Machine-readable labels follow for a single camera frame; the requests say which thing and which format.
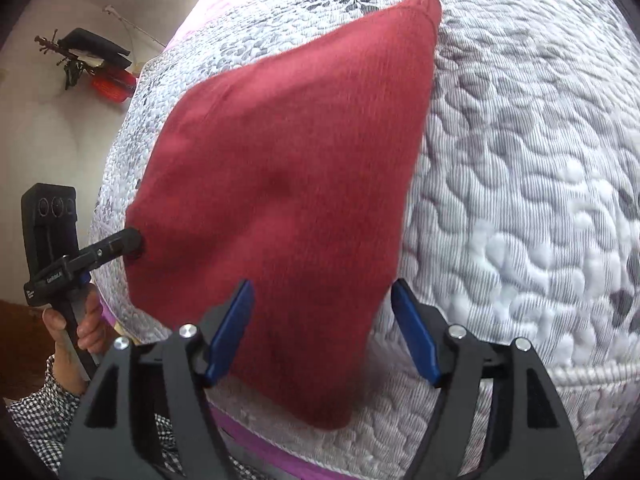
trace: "human hand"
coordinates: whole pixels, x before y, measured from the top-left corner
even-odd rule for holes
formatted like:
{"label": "human hand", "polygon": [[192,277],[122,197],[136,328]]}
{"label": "human hand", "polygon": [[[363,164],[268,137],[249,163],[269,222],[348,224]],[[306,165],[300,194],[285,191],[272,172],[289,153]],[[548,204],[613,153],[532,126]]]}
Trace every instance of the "human hand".
{"label": "human hand", "polygon": [[[65,341],[65,318],[52,308],[42,313],[42,320],[56,343],[53,377],[66,391],[77,396],[86,390],[80,370]],[[105,353],[117,337],[116,331],[102,318],[102,305],[95,285],[89,284],[84,302],[84,319],[78,324],[78,348],[94,354]]]}

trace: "red object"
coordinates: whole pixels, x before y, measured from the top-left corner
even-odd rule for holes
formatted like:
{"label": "red object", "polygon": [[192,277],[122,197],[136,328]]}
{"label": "red object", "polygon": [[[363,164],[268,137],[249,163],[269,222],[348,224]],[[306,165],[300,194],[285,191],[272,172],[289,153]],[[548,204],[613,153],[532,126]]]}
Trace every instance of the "red object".
{"label": "red object", "polygon": [[118,84],[119,81],[135,88],[136,77],[126,70],[114,67],[109,67],[98,72],[97,75],[92,78],[91,86],[108,100],[115,103],[123,103],[133,95],[133,91]]}
{"label": "red object", "polygon": [[232,371],[320,428],[348,422],[396,276],[440,17],[405,0],[190,89],[127,211],[133,304],[176,328],[251,279]]}

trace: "black gripper frame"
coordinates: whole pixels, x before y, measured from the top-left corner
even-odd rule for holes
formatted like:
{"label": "black gripper frame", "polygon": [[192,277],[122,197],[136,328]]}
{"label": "black gripper frame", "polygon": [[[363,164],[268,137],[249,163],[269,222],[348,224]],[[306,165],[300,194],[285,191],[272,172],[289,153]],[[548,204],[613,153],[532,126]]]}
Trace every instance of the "black gripper frame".
{"label": "black gripper frame", "polygon": [[89,272],[142,250],[142,237],[126,228],[84,249],[78,248],[76,190],[69,186],[36,184],[23,196],[22,236],[30,279],[24,296],[30,306],[49,303],[65,317],[69,351],[77,356],[84,378],[90,380],[97,364],[88,351],[78,348],[76,313],[84,313]]}
{"label": "black gripper frame", "polygon": [[[584,480],[562,401],[527,339],[480,341],[421,304],[404,280],[394,283],[391,298],[418,371],[440,388],[404,480]],[[482,457],[460,476],[482,379],[494,381]]]}
{"label": "black gripper frame", "polygon": [[[253,302],[245,280],[197,328],[144,346],[117,339],[76,412],[60,479],[236,480],[204,388],[228,371]],[[171,420],[181,472],[165,467],[156,414]]]}

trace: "mattress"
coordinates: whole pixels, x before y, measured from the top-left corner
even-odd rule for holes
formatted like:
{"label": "mattress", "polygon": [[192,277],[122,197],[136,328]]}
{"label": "mattress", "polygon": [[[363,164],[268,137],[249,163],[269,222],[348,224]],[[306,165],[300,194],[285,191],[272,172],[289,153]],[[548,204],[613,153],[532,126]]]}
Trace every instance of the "mattress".
{"label": "mattress", "polygon": [[[162,125],[188,88],[398,1],[252,0],[149,62],[108,156],[91,242],[124,226]],[[398,275],[479,338],[533,342],[589,473],[639,405],[640,45],[611,0],[440,1]],[[120,261],[94,280],[136,338],[168,335],[130,303]],[[438,393],[417,375],[388,298],[364,375],[364,397],[337,431],[296,421],[234,378],[209,398],[309,463],[400,478]],[[490,393],[483,383],[463,472],[478,462]]]}

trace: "wooden furniture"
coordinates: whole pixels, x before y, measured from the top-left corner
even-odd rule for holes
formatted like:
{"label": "wooden furniture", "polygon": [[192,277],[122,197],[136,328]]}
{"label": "wooden furniture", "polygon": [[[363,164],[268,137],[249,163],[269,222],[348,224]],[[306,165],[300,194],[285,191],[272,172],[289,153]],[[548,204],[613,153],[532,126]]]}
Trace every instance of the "wooden furniture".
{"label": "wooden furniture", "polygon": [[36,392],[53,352],[41,309],[0,301],[0,397],[15,400]]}

